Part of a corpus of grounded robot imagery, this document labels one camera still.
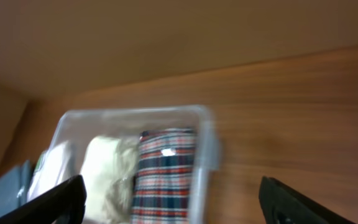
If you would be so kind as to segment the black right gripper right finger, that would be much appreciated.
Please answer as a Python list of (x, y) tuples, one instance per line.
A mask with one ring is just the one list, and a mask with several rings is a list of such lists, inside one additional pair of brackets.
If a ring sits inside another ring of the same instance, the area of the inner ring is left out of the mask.
[(354, 224), (273, 177), (262, 177), (259, 203), (267, 224)]

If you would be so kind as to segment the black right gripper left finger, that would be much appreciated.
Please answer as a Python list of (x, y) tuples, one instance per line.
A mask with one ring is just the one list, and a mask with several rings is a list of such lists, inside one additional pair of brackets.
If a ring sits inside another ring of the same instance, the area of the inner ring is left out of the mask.
[(75, 175), (18, 209), (0, 217), (0, 224), (82, 224), (86, 188)]

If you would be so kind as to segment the cream cloth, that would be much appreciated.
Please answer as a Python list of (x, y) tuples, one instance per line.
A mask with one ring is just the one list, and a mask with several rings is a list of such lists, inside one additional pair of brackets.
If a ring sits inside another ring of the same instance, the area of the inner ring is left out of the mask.
[(80, 174), (86, 187), (85, 220), (129, 223), (139, 138), (96, 136), (88, 144)]

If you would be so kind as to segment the plaid cloth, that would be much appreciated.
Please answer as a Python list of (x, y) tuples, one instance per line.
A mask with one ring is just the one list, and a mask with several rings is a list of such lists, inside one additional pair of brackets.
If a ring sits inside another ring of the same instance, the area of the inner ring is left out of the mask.
[(131, 223), (188, 223), (196, 131), (169, 128), (140, 134)]

